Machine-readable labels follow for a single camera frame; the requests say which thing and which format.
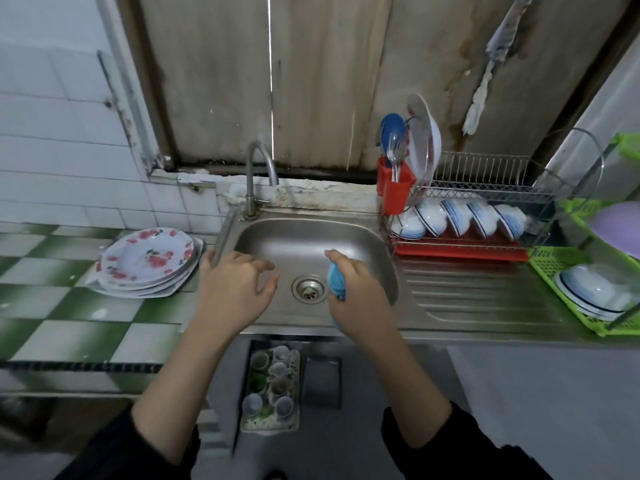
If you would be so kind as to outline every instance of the faucet spout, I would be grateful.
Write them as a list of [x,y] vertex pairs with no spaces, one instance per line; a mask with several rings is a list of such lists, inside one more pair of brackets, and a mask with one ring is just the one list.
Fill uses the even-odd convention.
[[269,174],[269,185],[274,187],[280,183],[278,174],[276,173],[276,165],[271,158],[271,153],[267,146],[261,141],[254,141],[249,145],[246,151],[246,203],[244,206],[245,217],[256,217],[258,215],[258,204],[255,201],[253,193],[253,152],[260,150],[264,162],[267,165],[267,173]]

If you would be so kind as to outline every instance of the purple bowl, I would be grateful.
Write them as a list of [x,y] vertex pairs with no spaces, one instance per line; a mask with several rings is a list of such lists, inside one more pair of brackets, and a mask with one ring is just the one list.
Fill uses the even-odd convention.
[[640,202],[621,202],[586,222],[592,233],[624,254],[640,259]]

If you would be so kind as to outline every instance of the drain strainer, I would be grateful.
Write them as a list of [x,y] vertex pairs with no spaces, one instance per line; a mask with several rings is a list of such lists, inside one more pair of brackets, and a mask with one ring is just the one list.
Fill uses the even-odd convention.
[[327,286],[320,276],[309,274],[296,278],[291,285],[291,291],[298,301],[313,305],[326,298]]

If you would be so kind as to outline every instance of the hand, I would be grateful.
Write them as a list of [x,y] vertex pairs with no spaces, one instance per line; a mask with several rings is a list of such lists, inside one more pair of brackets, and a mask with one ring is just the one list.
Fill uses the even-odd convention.
[[279,276],[270,276],[258,291],[260,273],[275,269],[271,261],[232,251],[212,267],[212,257],[213,251],[208,251],[200,263],[194,321],[228,340],[255,322],[267,309],[278,288]]
[[344,276],[346,298],[340,301],[329,293],[329,308],[342,331],[358,345],[382,339],[396,331],[396,320],[384,288],[362,261],[349,259],[338,251],[325,251]]

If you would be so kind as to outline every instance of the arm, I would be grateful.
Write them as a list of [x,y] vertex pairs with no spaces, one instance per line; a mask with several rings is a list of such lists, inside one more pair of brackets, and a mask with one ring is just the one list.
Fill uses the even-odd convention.
[[404,343],[385,291],[367,267],[338,251],[325,254],[346,284],[344,302],[329,295],[331,313],[376,369],[391,405],[382,436],[404,476],[549,479],[520,448],[497,448],[471,414],[446,400]]
[[235,336],[269,306],[278,276],[258,291],[273,263],[232,252],[211,266],[200,263],[196,314],[169,361],[135,403],[98,432],[57,479],[187,478],[195,462],[194,425],[216,367]]

